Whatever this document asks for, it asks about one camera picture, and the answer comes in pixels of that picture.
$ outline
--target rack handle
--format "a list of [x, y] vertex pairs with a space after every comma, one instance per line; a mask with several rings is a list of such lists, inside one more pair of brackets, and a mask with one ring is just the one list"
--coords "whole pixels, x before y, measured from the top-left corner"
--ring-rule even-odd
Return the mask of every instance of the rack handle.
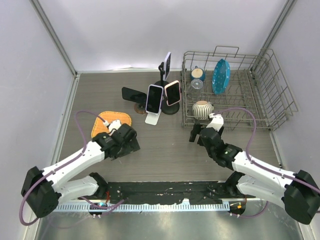
[[215, 46], [215, 49], [214, 49], [214, 52], [213, 52], [213, 57], [215, 56], [216, 54], [216, 51], [217, 51], [217, 48], [230, 48], [230, 49], [234, 49], [236, 50], [235, 54], [234, 54], [234, 58], [237, 56], [238, 52], [239, 52], [239, 47], [238, 46], [222, 46], [222, 45], [217, 45]]

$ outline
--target blue plate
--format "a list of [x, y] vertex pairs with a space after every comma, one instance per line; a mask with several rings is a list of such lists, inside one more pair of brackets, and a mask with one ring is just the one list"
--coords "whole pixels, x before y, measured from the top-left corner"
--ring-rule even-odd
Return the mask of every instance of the blue plate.
[[230, 65], [226, 60], [221, 59], [216, 64], [213, 71], [212, 91], [214, 94], [222, 94], [229, 84], [229, 79]]

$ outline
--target wire basket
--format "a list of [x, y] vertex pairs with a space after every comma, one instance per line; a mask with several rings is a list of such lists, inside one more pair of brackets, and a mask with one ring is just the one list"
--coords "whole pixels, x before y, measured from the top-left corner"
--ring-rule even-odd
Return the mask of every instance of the wire basket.
[[[239, 47], [216, 46], [214, 52], [187, 51], [182, 62], [182, 125], [194, 123], [208, 124], [209, 120], [196, 120], [192, 112], [192, 101], [187, 96], [190, 72], [198, 66], [205, 70], [206, 79], [201, 100], [214, 106], [214, 112], [231, 107], [242, 107], [253, 113], [257, 128], [275, 130], [298, 107], [278, 59], [272, 49], [261, 49], [262, 55], [240, 54]], [[230, 80], [224, 93], [216, 95], [212, 91], [213, 70], [220, 59], [230, 64]], [[251, 128], [253, 120], [246, 112], [234, 110], [224, 112], [224, 126]]]

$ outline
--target cup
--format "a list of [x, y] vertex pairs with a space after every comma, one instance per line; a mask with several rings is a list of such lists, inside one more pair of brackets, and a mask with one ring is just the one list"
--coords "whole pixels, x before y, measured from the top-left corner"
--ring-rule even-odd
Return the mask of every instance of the cup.
[[214, 106], [208, 101], [197, 101], [192, 106], [193, 117], [197, 120], [207, 120], [213, 110]]
[[186, 91], [188, 98], [190, 98], [194, 103], [201, 100], [203, 88], [204, 83], [200, 79], [193, 79]]
[[190, 72], [190, 78], [191, 81], [193, 79], [200, 79], [203, 82], [206, 79], [206, 72], [202, 68], [195, 66], [195, 69]]

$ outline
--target white smartphone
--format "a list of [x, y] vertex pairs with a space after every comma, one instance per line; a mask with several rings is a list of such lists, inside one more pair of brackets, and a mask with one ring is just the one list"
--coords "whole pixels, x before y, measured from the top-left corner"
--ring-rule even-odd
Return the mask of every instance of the white smartphone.
[[151, 84], [146, 96], [145, 111], [147, 113], [158, 114], [161, 110], [161, 101], [164, 94], [162, 86]]
[[171, 52], [168, 52], [168, 54], [166, 55], [165, 59], [164, 59], [164, 75], [163, 75], [163, 81], [166, 81], [169, 73], [170, 73], [170, 62], [171, 62]]
[[164, 93], [166, 96], [166, 104], [171, 106], [181, 101], [180, 82], [173, 81], [164, 86]]

